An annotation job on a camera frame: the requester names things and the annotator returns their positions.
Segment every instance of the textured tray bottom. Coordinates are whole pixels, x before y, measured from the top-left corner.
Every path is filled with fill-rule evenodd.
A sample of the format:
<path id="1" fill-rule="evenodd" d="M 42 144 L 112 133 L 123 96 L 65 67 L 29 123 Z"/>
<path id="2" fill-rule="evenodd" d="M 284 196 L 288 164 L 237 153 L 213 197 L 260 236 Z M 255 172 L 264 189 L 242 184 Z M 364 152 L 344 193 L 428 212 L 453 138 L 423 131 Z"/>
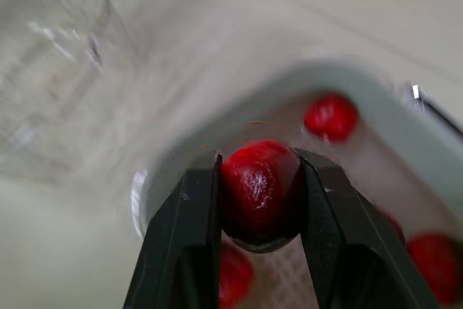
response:
<path id="1" fill-rule="evenodd" d="M 239 309 L 318 308 L 299 236 L 274 253 L 246 255 L 254 264 L 256 279 Z"/>

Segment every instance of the white plastic tray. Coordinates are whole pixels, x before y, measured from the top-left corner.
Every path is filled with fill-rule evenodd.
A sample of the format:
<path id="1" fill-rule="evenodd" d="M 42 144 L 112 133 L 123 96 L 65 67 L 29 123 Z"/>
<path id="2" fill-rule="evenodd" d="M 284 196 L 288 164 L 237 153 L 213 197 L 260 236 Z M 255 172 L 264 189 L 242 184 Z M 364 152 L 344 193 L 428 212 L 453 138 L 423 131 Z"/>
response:
<path id="1" fill-rule="evenodd" d="M 180 135 L 133 192 L 136 227 L 144 234 L 185 167 L 201 153 L 220 150 L 226 157 L 248 140 L 275 137 L 336 159 L 359 192 L 392 214 L 405 234 L 434 230 L 461 238 L 460 140 L 407 108 L 374 74 L 345 57 L 311 59 L 278 72 L 258 93 Z M 343 146 L 326 145 L 301 127 L 310 101 L 324 91 L 343 93 L 360 111 L 362 122 Z"/>

